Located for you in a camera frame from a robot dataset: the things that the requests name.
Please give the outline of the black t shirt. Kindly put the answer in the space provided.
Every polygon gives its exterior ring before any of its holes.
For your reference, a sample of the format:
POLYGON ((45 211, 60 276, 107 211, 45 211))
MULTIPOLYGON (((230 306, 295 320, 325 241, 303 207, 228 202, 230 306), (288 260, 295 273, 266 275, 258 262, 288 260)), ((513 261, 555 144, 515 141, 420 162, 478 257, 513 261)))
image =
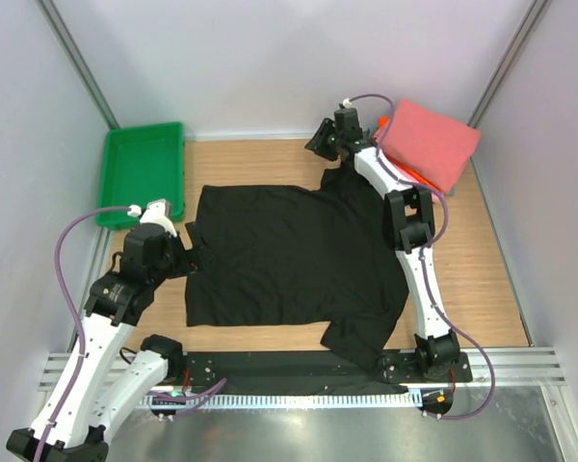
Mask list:
POLYGON ((216 266, 191 274, 190 326, 325 322, 321 343, 370 371, 408 297, 382 235, 383 203, 356 172, 324 172, 318 190, 206 186, 195 222, 216 266))

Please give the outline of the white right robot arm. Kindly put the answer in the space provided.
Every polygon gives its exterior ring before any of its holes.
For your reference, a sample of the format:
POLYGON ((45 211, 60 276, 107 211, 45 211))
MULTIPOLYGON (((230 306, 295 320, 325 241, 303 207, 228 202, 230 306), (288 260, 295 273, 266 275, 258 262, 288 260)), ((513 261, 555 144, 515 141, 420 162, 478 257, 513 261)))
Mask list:
POLYGON ((403 174, 359 123, 354 107, 324 118, 305 148, 328 159, 348 161, 383 201, 383 236, 406 277, 415 308, 414 367, 428 381, 442 380, 460 359, 457 333, 449 321, 434 269, 433 191, 403 174))

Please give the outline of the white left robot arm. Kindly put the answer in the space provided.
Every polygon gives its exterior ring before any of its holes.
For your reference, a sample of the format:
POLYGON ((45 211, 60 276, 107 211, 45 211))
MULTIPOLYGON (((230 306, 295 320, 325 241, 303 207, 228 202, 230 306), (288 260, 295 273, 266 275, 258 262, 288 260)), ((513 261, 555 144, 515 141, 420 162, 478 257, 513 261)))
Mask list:
POLYGON ((6 449, 22 461, 103 461, 117 430, 157 384, 177 383, 186 369, 183 347, 152 335, 119 379, 103 387, 155 291, 187 275, 194 264, 167 218, 143 218, 123 242, 119 267, 90 289, 78 339, 48 401, 27 427, 14 430, 6 449))

